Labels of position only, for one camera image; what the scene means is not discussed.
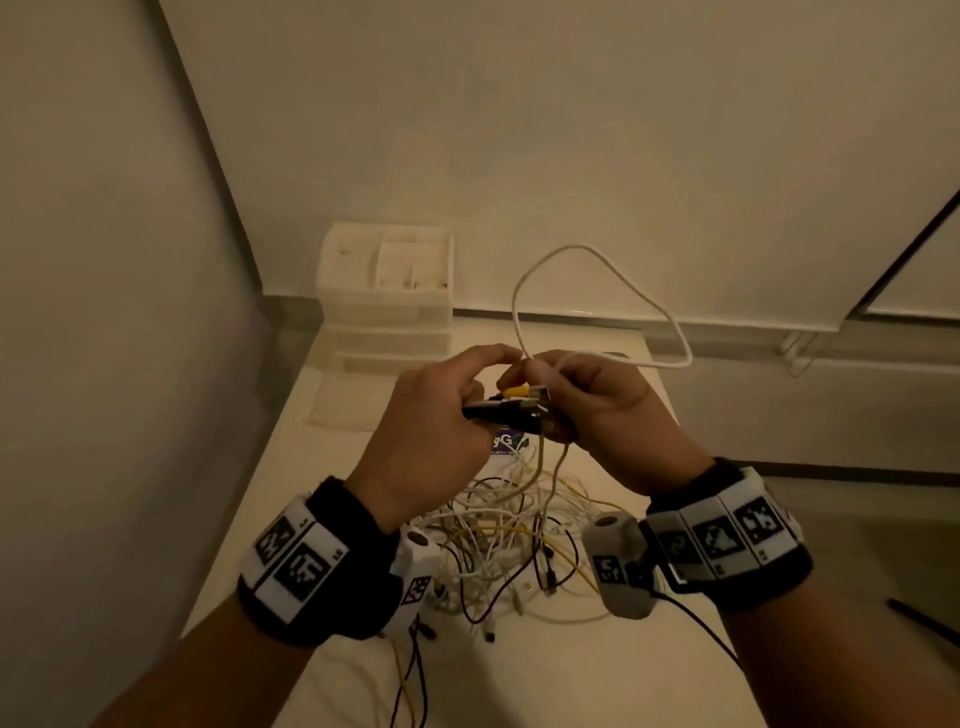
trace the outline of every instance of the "forearm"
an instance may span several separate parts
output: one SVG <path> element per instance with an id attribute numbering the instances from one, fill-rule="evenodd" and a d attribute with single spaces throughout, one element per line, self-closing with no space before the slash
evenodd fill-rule
<path id="1" fill-rule="evenodd" d="M 815 578 L 721 616 L 771 728 L 960 725 L 956 696 L 874 655 Z"/>
<path id="2" fill-rule="evenodd" d="M 269 728 L 311 654 L 258 632 L 232 595 L 91 728 Z"/>

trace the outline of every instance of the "baseboard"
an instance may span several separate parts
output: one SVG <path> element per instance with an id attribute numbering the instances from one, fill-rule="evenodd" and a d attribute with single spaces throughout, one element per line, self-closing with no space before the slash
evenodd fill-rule
<path id="1" fill-rule="evenodd" d="M 803 463 L 768 463 L 733 460 L 738 468 L 754 468 L 764 477 L 796 477 L 806 480 L 843 480 L 851 483 L 890 483 L 893 485 L 933 485 L 960 488 L 960 473 L 895 471 L 883 468 L 847 468 Z"/>

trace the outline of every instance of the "right hand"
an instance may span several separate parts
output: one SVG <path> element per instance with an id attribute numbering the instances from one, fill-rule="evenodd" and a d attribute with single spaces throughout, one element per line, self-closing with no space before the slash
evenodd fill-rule
<path id="1" fill-rule="evenodd" d="M 680 428 L 635 366 L 568 355 L 553 350 L 517 362 L 497 387 L 502 391 L 524 382 L 548 387 L 552 406 L 576 425 L 578 445 L 621 484 L 642 495 L 681 488 L 713 465 L 713 458 Z"/>

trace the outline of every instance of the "table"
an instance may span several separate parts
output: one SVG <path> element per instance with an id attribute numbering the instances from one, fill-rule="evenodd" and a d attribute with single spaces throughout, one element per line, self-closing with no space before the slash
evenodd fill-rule
<path id="1" fill-rule="evenodd" d="M 623 352 L 639 360 L 650 356 L 636 330 L 531 323 L 524 325 L 524 335 L 533 352 L 566 348 Z M 452 341 L 458 352 L 472 344 L 514 343 L 515 338 L 508 321 L 455 318 Z M 290 498 L 313 489 L 328 474 L 345 477 L 366 445 L 368 433 L 325 430 L 307 422 L 323 377 L 316 349 L 307 356 L 184 631 L 229 595 L 244 549 Z M 488 394 L 502 369 L 481 375 Z M 669 406 L 657 371 L 644 374 Z M 559 453 L 558 446 L 548 444 L 548 467 Z M 636 514 L 646 508 L 647 498 L 620 487 L 576 447 L 570 449 L 564 472 L 580 477 L 593 497 Z M 520 588 L 532 580 L 532 575 L 521 575 Z M 499 618 L 495 643 L 470 633 L 462 617 L 425 612 L 439 635 L 433 643 L 420 640 L 428 725 L 764 725 L 743 675 L 689 617 L 660 603 L 647 619 L 617 619 L 578 580 L 571 580 L 570 594 L 538 595 L 523 616 Z M 708 600 L 699 595 L 681 599 L 723 634 Z M 317 650 L 276 726 L 386 726 L 396 688 L 387 641 L 333 638 Z M 409 725 L 404 708 L 397 725 Z"/>

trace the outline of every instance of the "yellow connector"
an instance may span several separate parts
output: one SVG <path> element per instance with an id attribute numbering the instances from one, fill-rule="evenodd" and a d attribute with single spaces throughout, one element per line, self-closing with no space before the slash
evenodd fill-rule
<path id="1" fill-rule="evenodd" d="M 518 387 L 508 387 L 501 394 L 504 400 L 508 400 L 510 397 L 530 397 L 530 385 L 521 384 Z"/>

